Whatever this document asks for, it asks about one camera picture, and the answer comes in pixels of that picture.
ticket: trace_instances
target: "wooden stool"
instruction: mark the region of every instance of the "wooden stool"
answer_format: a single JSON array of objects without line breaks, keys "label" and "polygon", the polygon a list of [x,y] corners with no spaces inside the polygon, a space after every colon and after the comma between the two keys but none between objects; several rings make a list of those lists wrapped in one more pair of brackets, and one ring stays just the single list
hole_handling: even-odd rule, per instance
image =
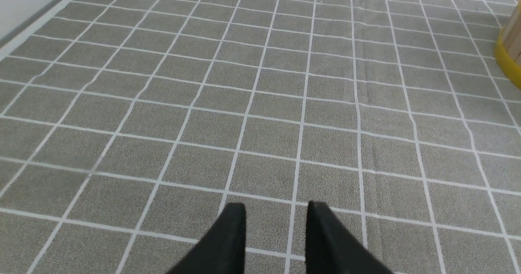
[{"label": "wooden stool", "polygon": [[505,76],[521,89],[521,0],[499,34],[495,60]]}]

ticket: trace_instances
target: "yellow rim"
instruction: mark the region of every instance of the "yellow rim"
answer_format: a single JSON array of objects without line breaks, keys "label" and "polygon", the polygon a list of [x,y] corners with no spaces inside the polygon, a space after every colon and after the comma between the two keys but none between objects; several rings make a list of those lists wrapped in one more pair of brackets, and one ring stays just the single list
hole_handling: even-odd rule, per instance
[{"label": "yellow rim", "polygon": [[499,38],[495,44],[495,60],[497,64],[504,72],[505,76],[514,83],[518,88],[521,89],[521,68],[514,62],[512,58],[506,53],[506,50],[501,43],[501,34],[503,31],[499,33]]}]

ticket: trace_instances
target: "yellow base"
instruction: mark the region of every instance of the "yellow base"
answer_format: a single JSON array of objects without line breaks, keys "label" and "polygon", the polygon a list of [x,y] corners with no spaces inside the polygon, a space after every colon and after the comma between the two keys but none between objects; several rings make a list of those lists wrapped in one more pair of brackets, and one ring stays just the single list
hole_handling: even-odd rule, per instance
[{"label": "yellow base", "polygon": [[519,89],[521,89],[521,68],[514,62],[512,58],[506,53],[506,50],[501,43],[503,40],[501,38],[501,34],[503,31],[499,33],[499,38],[495,44],[495,60],[497,64],[504,72],[505,76],[516,85]]}]

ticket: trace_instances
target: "white grid line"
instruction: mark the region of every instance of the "white grid line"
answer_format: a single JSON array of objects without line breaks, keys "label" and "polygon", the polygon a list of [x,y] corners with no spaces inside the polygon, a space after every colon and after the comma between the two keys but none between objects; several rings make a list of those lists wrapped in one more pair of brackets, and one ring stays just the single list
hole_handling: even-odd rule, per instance
[{"label": "white grid line", "polygon": [[[465,23],[465,21],[463,20],[462,16],[461,16],[461,13],[458,11],[458,15],[460,16],[461,18],[461,21],[463,23],[463,25],[465,26],[465,29],[467,30],[467,33],[469,34],[470,37],[471,36],[471,33],[467,27],[467,24]],[[476,50],[479,52],[479,49],[477,47],[477,45],[475,44],[475,42],[473,42],[474,44],[474,47],[476,48]],[[445,63],[443,62],[443,58],[441,56],[441,54],[439,54],[439,57],[441,59],[441,63],[442,63],[442,66],[443,68],[445,69]],[[490,70],[487,66],[487,63],[485,62],[485,60],[483,59],[482,57],[482,62],[488,72],[488,74],[490,75]],[[446,78],[447,78],[447,81],[451,87],[451,90],[453,90],[453,87],[452,87],[452,84],[451,84],[451,81],[449,79],[449,74],[445,74]],[[494,85],[495,85],[495,88],[497,90],[497,92],[499,93],[500,97],[502,98],[503,96],[501,95],[501,93],[499,92],[499,88],[497,88],[497,85],[495,83],[495,81],[493,81]],[[474,136],[473,136],[473,133],[472,133],[472,130],[468,127],[468,124],[465,120],[465,115],[463,114],[463,111],[461,110],[460,106],[459,106],[459,103],[458,103],[458,97],[454,94],[454,100],[456,100],[456,105],[458,106],[458,109],[460,111],[460,115],[461,115],[461,118],[463,119],[463,124],[465,125],[465,128],[467,129],[469,135],[470,135],[470,138],[471,138],[471,146],[472,146],[472,150],[474,151],[474,155],[476,157],[476,161],[477,161],[477,165],[478,165],[478,168],[481,172],[481,175],[483,177],[483,181],[485,183],[485,187],[487,187],[487,193],[488,193],[488,196],[490,198],[490,202],[493,206],[493,209],[494,209],[494,213],[495,213],[495,216],[497,217],[497,222],[499,223],[499,226],[501,228],[501,232],[503,234],[506,234],[506,228],[505,228],[505,224],[503,223],[503,219],[501,218],[501,214],[499,213],[499,209],[497,208],[497,204],[495,203],[495,200],[494,200],[494,196],[492,194],[492,191],[490,190],[490,184],[489,184],[489,181],[487,179],[487,176],[485,175],[485,172],[484,172],[484,169],[482,167],[482,162],[481,162],[481,159],[480,159],[480,156],[478,155],[478,153],[476,152],[476,146],[475,146],[475,142],[474,142]],[[510,117],[512,118],[512,120],[514,121],[514,124],[515,126],[517,127],[517,131],[518,133],[521,135],[521,131],[519,131],[519,127],[517,126],[517,123],[515,122],[514,120],[514,117],[512,116],[512,113],[510,113],[510,110],[508,109],[508,106],[506,105],[506,103],[504,103],[504,105],[506,106],[506,109],[508,111],[508,114],[510,115]],[[519,265],[517,264],[517,258],[514,254],[514,248],[512,247],[512,243],[510,242],[510,240],[508,238],[505,238],[505,241],[506,241],[506,245],[507,245],[507,248],[508,248],[508,253],[510,254],[510,258],[512,259],[512,263],[513,263],[513,266],[514,266],[514,269],[515,269],[515,272],[516,274],[520,274],[520,270],[519,270]]]},{"label": "white grid line", "polygon": [[[385,3],[387,4],[387,9],[389,9],[389,11],[388,11],[389,20],[391,20],[391,12],[390,12],[390,8],[389,8],[389,2],[386,0]],[[394,29],[392,27],[392,25],[393,25],[392,20],[390,22],[391,22],[391,32],[392,32],[393,42],[396,44],[396,36],[395,36],[395,33],[394,33]],[[426,201],[427,201],[427,207],[428,207],[428,210],[429,210],[430,221],[432,223],[432,233],[434,235],[434,241],[435,241],[435,244],[436,244],[436,250],[437,250],[437,254],[438,254],[438,262],[440,264],[441,274],[445,274],[447,271],[445,270],[445,262],[443,261],[443,254],[441,252],[441,242],[440,242],[440,238],[438,236],[438,226],[436,225],[436,219],[435,219],[435,216],[434,216],[434,210],[432,209],[432,202],[431,202],[431,199],[430,199],[430,192],[429,192],[429,188],[428,188],[427,177],[425,175],[425,169],[424,169],[424,166],[423,166],[422,154],[420,152],[420,145],[419,145],[419,140],[418,140],[418,130],[417,130],[417,127],[416,127],[416,122],[414,120],[414,117],[410,113],[411,112],[411,104],[409,102],[409,96],[407,95],[407,88],[405,87],[405,78],[403,76],[403,70],[402,70],[402,66],[400,64],[400,54],[398,52],[398,46],[395,45],[394,49],[395,49],[395,52],[396,52],[396,59],[398,60],[398,70],[400,71],[400,77],[402,79],[402,87],[403,87],[403,93],[404,93],[404,96],[405,96],[405,102],[407,103],[407,112],[409,112],[409,118],[411,119],[411,122],[413,124],[413,135],[414,135],[414,142],[415,142],[414,144],[415,144],[415,148],[416,148],[416,155],[418,157],[418,164],[419,164],[420,172],[422,174],[422,182],[423,182],[423,187],[424,187],[424,191],[425,191],[425,198],[426,198]]]},{"label": "white grid line", "polygon": [[[298,127],[298,142],[297,142],[297,150],[296,150],[296,162],[295,162],[295,172],[293,176],[293,190],[291,194],[291,208],[290,208],[290,227],[288,231],[288,243],[286,244],[286,253],[290,254],[293,250],[293,234],[295,228],[295,211],[296,211],[296,198],[298,192],[298,178],[300,176],[300,163],[301,163],[301,155],[302,155],[302,141],[304,138],[304,122],[306,116],[306,98],[307,98],[307,87],[309,83],[309,68],[311,65],[311,49],[313,47],[313,32],[315,28],[315,15],[317,9],[317,0],[314,0],[313,3],[313,14],[311,15],[311,29],[309,31],[309,41],[308,41],[308,53],[307,53],[307,61],[306,61],[306,75],[304,78],[304,96],[302,98],[302,109],[300,115],[300,126]],[[284,265],[284,274],[290,274],[290,259],[286,258]]]},{"label": "white grid line", "polygon": [[[351,5],[351,20],[355,20],[353,0],[350,0]],[[360,193],[360,211],[361,215],[361,239],[362,245],[367,248],[367,224],[365,217],[365,195],[363,188],[363,171],[361,164],[361,113],[360,113],[360,104],[358,99],[358,84],[357,84],[357,50],[355,43],[355,28],[354,23],[351,23],[351,48],[353,51],[353,89],[354,89],[354,99],[355,99],[355,107],[357,109],[357,162],[358,162],[358,174],[359,174],[359,193]]]},{"label": "white grid line", "polygon": [[[181,29],[179,30],[179,32],[181,32],[182,29],[186,26],[186,24],[188,23],[189,18],[191,18],[192,14],[195,12],[196,8],[197,8],[197,6],[193,7],[192,11],[190,12],[190,15],[188,16],[188,18],[186,18],[186,20],[185,20],[183,26],[181,27]],[[233,19],[233,16],[235,16],[235,12],[236,12],[236,8],[234,9],[234,11],[232,13],[230,21]],[[155,181],[154,188],[152,189],[152,192],[151,192],[151,194],[149,196],[147,204],[145,205],[145,208],[143,209],[143,212],[141,213],[141,217],[139,218],[139,220],[138,220],[138,222],[136,224],[136,228],[134,229],[134,233],[132,233],[132,237],[130,238],[130,241],[128,242],[127,247],[125,248],[125,252],[123,253],[123,257],[121,258],[121,261],[119,263],[118,269],[116,270],[116,274],[120,274],[121,271],[123,270],[123,267],[125,266],[125,262],[127,261],[127,258],[128,258],[129,254],[130,254],[130,250],[132,250],[132,246],[134,245],[134,241],[136,240],[136,237],[137,237],[138,232],[139,232],[139,230],[141,228],[141,225],[143,224],[143,222],[145,220],[145,217],[147,216],[147,213],[148,213],[148,211],[150,209],[150,206],[151,206],[152,202],[154,201],[154,197],[155,197],[156,193],[158,192],[158,189],[159,189],[159,186],[160,186],[160,182],[162,181],[164,173],[166,172],[166,170],[168,168],[168,165],[171,162],[171,159],[173,157],[173,153],[175,152],[175,149],[177,148],[177,143],[179,142],[179,140],[181,140],[182,134],[184,133],[186,125],[188,124],[188,119],[190,118],[190,115],[192,113],[192,108],[195,105],[195,102],[197,101],[197,98],[199,98],[199,96],[201,95],[201,91],[202,91],[202,89],[203,89],[203,87],[204,87],[204,85],[206,83],[206,80],[208,79],[208,74],[210,73],[210,71],[212,69],[212,66],[214,64],[214,60],[216,59],[216,57],[217,57],[217,55],[219,53],[219,49],[223,45],[223,39],[225,38],[226,33],[228,32],[229,27],[230,27],[230,24],[228,23],[227,26],[226,26],[226,29],[225,29],[225,31],[223,33],[222,39],[221,39],[221,41],[219,42],[219,45],[216,48],[216,51],[214,53],[214,57],[212,59],[212,62],[210,62],[209,66],[208,66],[208,69],[207,69],[206,74],[204,76],[204,79],[203,79],[203,81],[201,83],[201,86],[197,90],[197,94],[195,95],[194,99],[192,100],[192,103],[190,104],[190,107],[188,107],[188,110],[186,112],[186,116],[184,118],[184,122],[181,125],[181,129],[179,130],[179,133],[177,134],[177,139],[176,139],[175,143],[173,144],[172,148],[170,149],[170,151],[168,152],[167,159],[164,162],[164,165],[163,165],[163,167],[161,169],[161,172],[160,172],[160,175],[158,176],[158,179]],[[169,49],[168,49],[167,53],[169,53],[171,51],[171,49],[173,48],[173,46],[175,44],[175,41],[177,40],[177,37],[179,37],[179,35],[177,35],[175,37],[175,39],[171,42],[171,45],[169,46]],[[156,67],[156,70],[154,70],[154,73],[151,74],[149,81],[152,80],[153,76],[155,75],[155,72],[157,72],[159,70],[160,66],[162,65],[162,63],[164,62],[164,59],[166,59],[166,57],[167,57],[167,55],[165,54],[163,56],[162,61],[160,61],[160,63]]]}]

